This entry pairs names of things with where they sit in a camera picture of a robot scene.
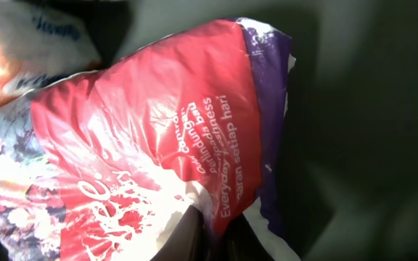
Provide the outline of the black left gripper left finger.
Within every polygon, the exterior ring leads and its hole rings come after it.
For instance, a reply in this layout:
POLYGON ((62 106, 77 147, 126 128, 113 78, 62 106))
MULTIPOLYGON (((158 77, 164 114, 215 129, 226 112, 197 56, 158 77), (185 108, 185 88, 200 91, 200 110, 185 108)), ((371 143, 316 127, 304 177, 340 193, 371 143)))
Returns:
POLYGON ((152 261, 204 261, 205 229, 202 213, 190 206, 152 261))

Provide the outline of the orange tissue pack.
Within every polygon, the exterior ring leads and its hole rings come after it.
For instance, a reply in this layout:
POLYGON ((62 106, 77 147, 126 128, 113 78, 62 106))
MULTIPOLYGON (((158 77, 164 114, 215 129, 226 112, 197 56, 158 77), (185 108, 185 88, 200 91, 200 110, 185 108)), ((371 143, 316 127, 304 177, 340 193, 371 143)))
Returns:
POLYGON ((26 1, 0 1, 0 106, 100 62, 81 19, 26 1))

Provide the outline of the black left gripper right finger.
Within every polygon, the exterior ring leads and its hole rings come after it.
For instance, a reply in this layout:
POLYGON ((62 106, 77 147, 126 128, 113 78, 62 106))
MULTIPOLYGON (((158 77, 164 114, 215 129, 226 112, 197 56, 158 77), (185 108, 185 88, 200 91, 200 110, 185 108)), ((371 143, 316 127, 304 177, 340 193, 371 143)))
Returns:
POLYGON ((244 215, 239 215, 229 223, 223 246, 225 261, 273 261, 244 215))

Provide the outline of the red purple pad pack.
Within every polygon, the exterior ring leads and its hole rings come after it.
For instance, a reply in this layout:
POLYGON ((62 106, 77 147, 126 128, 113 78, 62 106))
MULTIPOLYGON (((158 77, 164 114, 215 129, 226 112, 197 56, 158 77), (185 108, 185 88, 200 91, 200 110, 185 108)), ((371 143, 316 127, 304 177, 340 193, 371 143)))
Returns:
POLYGON ((224 260, 239 215, 273 260, 296 260, 275 184, 291 41, 214 20, 0 107, 8 259, 152 260, 193 206, 205 260, 224 260))

